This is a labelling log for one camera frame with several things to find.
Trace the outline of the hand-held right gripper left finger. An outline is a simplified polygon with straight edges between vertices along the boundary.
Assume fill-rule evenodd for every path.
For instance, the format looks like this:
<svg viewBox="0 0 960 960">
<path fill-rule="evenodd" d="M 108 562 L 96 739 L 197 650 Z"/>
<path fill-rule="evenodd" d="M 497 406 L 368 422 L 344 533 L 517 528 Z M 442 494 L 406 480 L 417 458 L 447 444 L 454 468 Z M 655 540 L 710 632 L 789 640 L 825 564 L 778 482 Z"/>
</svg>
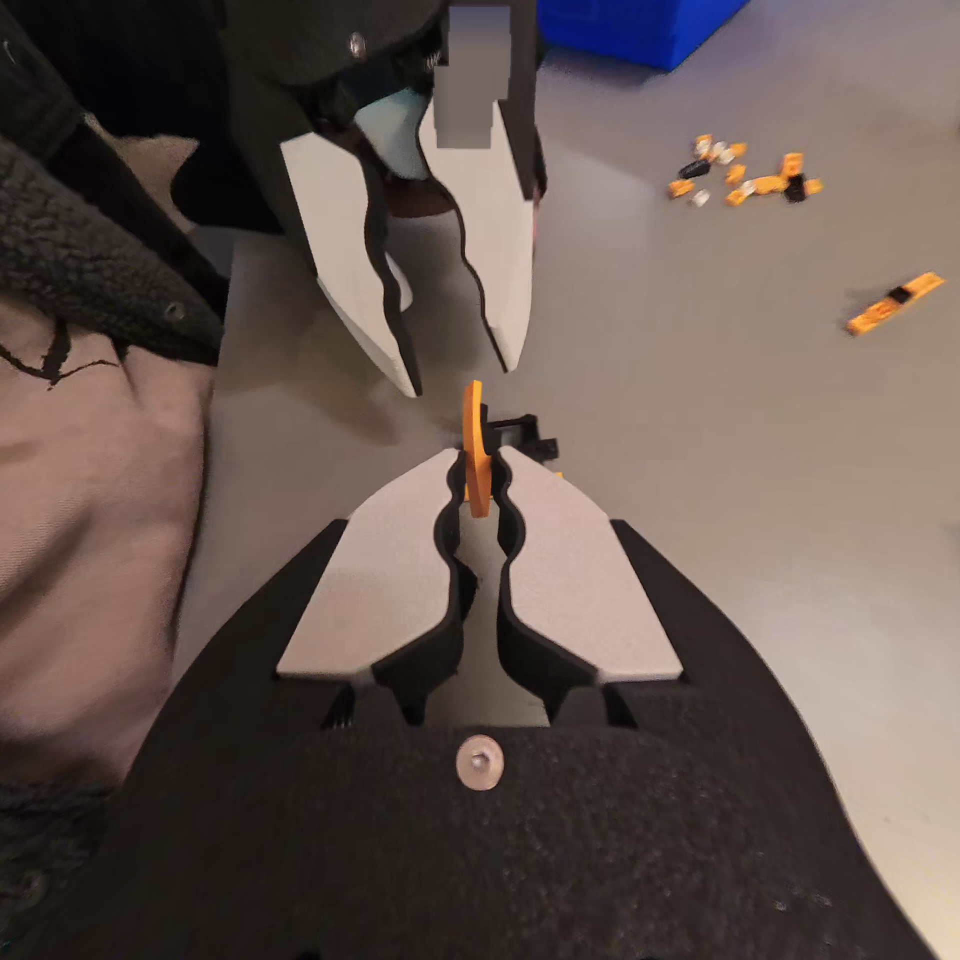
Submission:
<svg viewBox="0 0 960 960">
<path fill-rule="evenodd" d="M 389 690 L 409 724 L 456 675 L 474 573 L 457 558 L 466 454 L 445 448 L 381 487 L 342 534 L 277 663 L 285 680 Z"/>
</svg>

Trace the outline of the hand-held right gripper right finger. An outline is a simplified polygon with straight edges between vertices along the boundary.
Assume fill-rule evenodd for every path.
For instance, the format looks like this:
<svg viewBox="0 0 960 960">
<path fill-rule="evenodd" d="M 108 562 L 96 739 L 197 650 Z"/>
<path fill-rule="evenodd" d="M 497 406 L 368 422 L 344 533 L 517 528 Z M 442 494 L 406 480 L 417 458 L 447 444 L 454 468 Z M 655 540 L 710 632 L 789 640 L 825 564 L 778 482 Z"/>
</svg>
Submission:
<svg viewBox="0 0 960 960">
<path fill-rule="evenodd" d="M 681 659 L 606 512 L 513 447 L 493 481 L 498 659 L 548 721 L 574 690 L 677 682 Z"/>
</svg>

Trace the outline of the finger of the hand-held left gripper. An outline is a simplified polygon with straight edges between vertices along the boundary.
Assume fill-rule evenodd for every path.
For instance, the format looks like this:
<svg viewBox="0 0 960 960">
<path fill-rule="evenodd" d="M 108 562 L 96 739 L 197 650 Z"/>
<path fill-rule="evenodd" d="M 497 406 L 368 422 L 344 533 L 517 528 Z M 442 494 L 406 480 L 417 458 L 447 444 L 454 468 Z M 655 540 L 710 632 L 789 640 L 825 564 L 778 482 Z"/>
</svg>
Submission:
<svg viewBox="0 0 960 960">
<path fill-rule="evenodd" d="M 490 107 L 490 119 L 488 147 L 443 147 L 431 99 L 417 135 L 432 179 L 458 214 L 462 262 L 476 282 L 498 360 L 510 373 L 519 366 L 532 311 L 534 203 L 523 193 L 498 104 Z"/>
<path fill-rule="evenodd" d="M 377 170 L 318 133 L 281 144 L 318 286 L 369 360 L 405 397 L 423 394 L 403 317 L 406 276 L 386 249 L 389 211 Z"/>
</svg>

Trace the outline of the orange lego wedge black clip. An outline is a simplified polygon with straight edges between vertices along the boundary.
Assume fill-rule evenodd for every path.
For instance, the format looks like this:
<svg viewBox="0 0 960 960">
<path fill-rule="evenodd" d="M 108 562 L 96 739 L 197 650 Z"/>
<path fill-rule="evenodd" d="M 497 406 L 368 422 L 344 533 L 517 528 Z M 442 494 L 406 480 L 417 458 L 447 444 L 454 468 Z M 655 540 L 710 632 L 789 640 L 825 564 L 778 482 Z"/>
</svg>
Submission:
<svg viewBox="0 0 960 960">
<path fill-rule="evenodd" d="M 490 515 L 493 497 L 492 459 L 486 450 L 483 433 L 482 390 L 482 383 L 473 380 L 464 388 L 462 397 L 465 493 L 475 519 L 486 519 Z"/>
<path fill-rule="evenodd" d="M 890 289 L 882 298 L 845 324 L 846 333 L 860 337 L 902 313 L 907 306 L 928 296 L 943 286 L 945 279 L 934 271 L 924 272 L 915 278 Z"/>
</svg>

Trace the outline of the black lego frame assembly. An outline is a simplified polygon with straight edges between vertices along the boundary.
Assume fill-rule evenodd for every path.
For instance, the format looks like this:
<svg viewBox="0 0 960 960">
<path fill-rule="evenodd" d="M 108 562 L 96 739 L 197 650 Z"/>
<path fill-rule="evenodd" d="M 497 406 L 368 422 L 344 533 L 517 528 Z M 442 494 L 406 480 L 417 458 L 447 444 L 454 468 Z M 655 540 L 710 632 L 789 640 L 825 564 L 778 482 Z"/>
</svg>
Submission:
<svg viewBox="0 0 960 960">
<path fill-rule="evenodd" d="M 535 414 L 489 419 L 487 406 L 481 405 L 481 430 L 488 454 L 503 449 L 519 450 L 542 466 L 559 460 L 558 440 L 541 435 L 539 419 Z"/>
</svg>

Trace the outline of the pile of small lego pieces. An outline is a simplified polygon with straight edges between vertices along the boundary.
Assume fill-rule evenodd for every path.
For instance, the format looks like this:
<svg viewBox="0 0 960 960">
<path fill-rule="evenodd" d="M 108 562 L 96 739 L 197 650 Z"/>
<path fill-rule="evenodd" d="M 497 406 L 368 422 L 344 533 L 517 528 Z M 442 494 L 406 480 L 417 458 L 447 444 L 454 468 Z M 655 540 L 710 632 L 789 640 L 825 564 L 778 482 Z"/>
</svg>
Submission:
<svg viewBox="0 0 960 960">
<path fill-rule="evenodd" d="M 692 207 L 702 209 L 712 197 L 706 181 L 714 171 L 721 177 L 719 184 L 726 189 L 724 204 L 730 209 L 738 209 L 753 198 L 773 196 L 798 205 L 824 191 L 822 178 L 808 174 L 803 151 L 786 151 L 774 173 L 757 174 L 746 163 L 748 149 L 745 141 L 717 139 L 711 134 L 694 137 L 689 162 L 666 184 L 665 196 L 670 200 L 684 199 Z"/>
</svg>

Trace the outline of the blue plastic bin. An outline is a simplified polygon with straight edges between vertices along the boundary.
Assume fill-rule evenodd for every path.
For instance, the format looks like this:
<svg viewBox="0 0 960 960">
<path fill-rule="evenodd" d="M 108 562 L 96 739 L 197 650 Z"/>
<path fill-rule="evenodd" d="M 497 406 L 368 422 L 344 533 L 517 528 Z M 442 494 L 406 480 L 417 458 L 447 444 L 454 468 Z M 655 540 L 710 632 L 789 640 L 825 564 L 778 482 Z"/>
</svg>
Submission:
<svg viewBox="0 0 960 960">
<path fill-rule="evenodd" d="M 672 71 L 730 22 L 746 1 L 538 1 L 546 43 Z"/>
</svg>

